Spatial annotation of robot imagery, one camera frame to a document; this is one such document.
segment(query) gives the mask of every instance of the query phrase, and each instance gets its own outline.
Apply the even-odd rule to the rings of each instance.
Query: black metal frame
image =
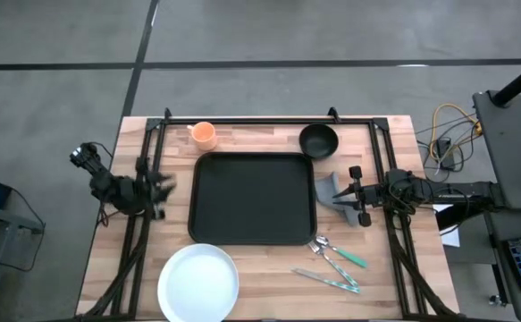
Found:
[[[148,150],[149,143],[152,138],[154,130],[158,130],[157,142],[155,145],[155,154],[153,157],[152,169],[153,171],[159,171],[159,165],[161,161],[161,154],[164,146],[164,135],[168,125],[189,125],[197,122],[210,122],[212,124],[310,124],[310,123],[324,123],[324,124],[351,124],[351,125],[364,125],[369,130],[372,151],[374,155],[375,171],[377,172],[377,179],[379,182],[384,181],[384,169],[382,165],[382,153],[380,150],[379,140],[377,131],[382,132],[386,147],[386,155],[389,162],[390,169],[397,167],[395,160],[395,152],[391,143],[391,134],[389,129],[389,123],[386,118],[340,118],[335,108],[330,108],[328,116],[322,117],[184,117],[175,118],[172,117],[171,112],[167,108],[165,110],[164,118],[149,118],[147,119],[145,135],[143,138],[143,144],[141,153],[136,164],[136,170],[138,175],[141,175],[143,168],[148,168]],[[392,222],[392,214],[388,211],[383,211],[385,215],[385,222],[387,228],[388,239],[390,239],[390,247],[392,242],[399,243],[399,239],[396,234],[395,226]],[[137,314],[137,306],[139,305],[139,291],[141,286],[141,277],[143,274],[143,264],[145,260],[146,245],[148,240],[149,226],[152,215],[154,212],[146,212],[143,215],[141,224],[141,231],[139,234],[138,242],[133,250],[131,246],[133,244],[133,232],[137,223],[136,217],[130,217],[127,222],[125,230],[125,237],[122,245],[122,255],[119,264],[118,274],[109,286],[107,292],[100,299],[103,301],[101,309],[97,307],[97,313],[95,315],[81,315],[76,318],[80,321],[106,321],[106,320],[132,320],[135,319]],[[401,220],[401,223],[406,223],[407,220]],[[413,245],[413,239],[411,236],[411,230],[409,225],[402,225],[403,241],[405,244],[406,253],[409,256],[410,261],[416,266],[416,254]],[[405,280],[403,277],[403,271],[401,269],[401,263],[399,259],[394,255],[393,249],[391,249],[391,260],[393,263],[394,280],[398,291],[399,305],[401,314],[404,319],[409,317],[416,318],[416,314],[411,313]],[[122,296],[123,296],[123,283],[130,271],[135,267],[133,282],[130,293],[130,302],[126,313],[122,313]],[[419,290],[416,283],[413,281],[414,293],[416,296],[417,310],[419,315],[425,315],[428,317],[424,296]],[[104,312],[108,307],[109,303],[112,303],[110,309],[110,315],[103,316],[99,312]]]

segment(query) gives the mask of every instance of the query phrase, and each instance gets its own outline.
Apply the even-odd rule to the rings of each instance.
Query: green-handled utensil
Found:
[[[339,249],[339,248],[337,248],[335,246],[330,245],[330,241],[327,239],[327,237],[322,236],[322,235],[317,235],[315,237],[315,241],[317,243],[319,243],[320,245],[322,245],[323,247],[331,248],[333,251],[337,252],[338,254],[343,256],[344,258],[349,259],[354,264],[360,265],[363,268],[367,267],[367,262],[364,261],[363,259],[361,259],[361,258],[357,257],[356,255],[353,255],[353,254],[351,254],[351,253],[349,253],[349,252],[347,252],[345,250],[342,250],[342,249]]]
[[[335,281],[331,281],[329,279],[326,279],[326,278],[323,278],[323,277],[319,276],[318,274],[316,274],[314,272],[310,272],[310,271],[307,271],[307,270],[302,269],[302,268],[292,268],[292,272],[300,274],[300,275],[303,275],[305,277],[313,278],[315,280],[318,280],[320,282],[324,282],[324,283],[326,283],[328,285],[331,285],[331,286],[339,287],[339,288],[341,288],[343,290],[346,290],[346,291],[350,291],[350,292],[354,292],[354,293],[359,294],[359,287],[352,286],[352,285],[345,285],[343,283],[338,283],[338,282],[335,282]]]

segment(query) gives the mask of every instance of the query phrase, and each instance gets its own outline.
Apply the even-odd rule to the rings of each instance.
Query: wooden table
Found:
[[[423,167],[409,116],[389,116],[392,143],[399,168],[422,176]],[[145,129],[146,117],[126,117],[120,130],[112,172],[135,175],[135,159]],[[299,152],[298,135],[304,125],[219,125],[217,151]],[[333,125],[340,137],[335,154],[314,162],[315,177],[332,171],[340,174],[340,186],[351,182],[348,168],[361,165],[363,184],[377,183],[369,131],[364,125]],[[383,140],[382,159],[388,169]],[[161,171],[176,175],[177,188],[164,206],[166,219],[151,224],[138,318],[164,318],[156,298],[159,274],[175,251],[194,243],[187,231],[193,167],[202,154],[182,126],[167,126]],[[350,227],[336,213],[317,205],[318,232],[344,250],[367,260],[363,269],[330,252],[361,286],[361,294],[345,292],[290,272],[303,267],[340,281],[341,276],[307,246],[222,246],[239,271],[239,298],[228,319],[346,319],[400,318],[393,266],[385,222],[380,208],[370,211],[370,227]],[[117,273],[125,234],[125,216],[111,218],[109,227],[97,228],[81,290],[77,312],[87,311]],[[458,311],[449,267],[432,211],[418,209],[411,224],[416,256],[423,276],[451,309]],[[415,300],[406,276],[412,311]],[[129,303],[128,295],[124,303]]]

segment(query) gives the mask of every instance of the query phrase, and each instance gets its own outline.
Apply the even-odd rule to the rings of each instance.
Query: fork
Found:
[[[340,273],[343,276],[343,278],[345,278],[346,281],[348,281],[352,286],[355,286],[357,288],[359,287],[359,284],[356,282],[356,280],[354,280],[348,273],[346,273],[346,271],[341,269],[341,267],[338,264],[336,264],[330,257],[325,255],[324,249],[322,247],[316,245],[314,241],[309,242],[307,245],[312,249],[314,253],[324,256],[325,260],[327,260],[328,263],[330,263],[333,266],[333,268],[335,268],[335,270],[337,270],[338,273]]]

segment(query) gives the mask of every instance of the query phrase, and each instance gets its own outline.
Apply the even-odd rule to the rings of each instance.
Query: yellow cable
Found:
[[[476,126],[476,136],[479,137],[483,134],[483,131],[482,131],[482,128],[481,128],[481,125],[480,123],[478,123],[478,121],[476,121],[475,118],[473,118],[472,116],[470,116],[467,112],[465,112],[465,110],[463,110],[462,108],[460,108],[459,106],[456,106],[454,104],[451,104],[451,103],[445,103],[445,104],[441,104],[439,105],[435,111],[433,112],[433,130],[431,131],[431,142],[429,143],[429,155],[435,160],[435,161],[439,161],[439,158],[437,158],[433,152],[433,146],[435,144],[435,136],[436,136],[436,132],[437,132],[437,114],[439,113],[439,111],[441,109],[443,109],[444,107],[452,107],[456,110],[458,110],[462,115],[464,115],[466,118],[468,118],[471,123],[473,124],[473,126]]]

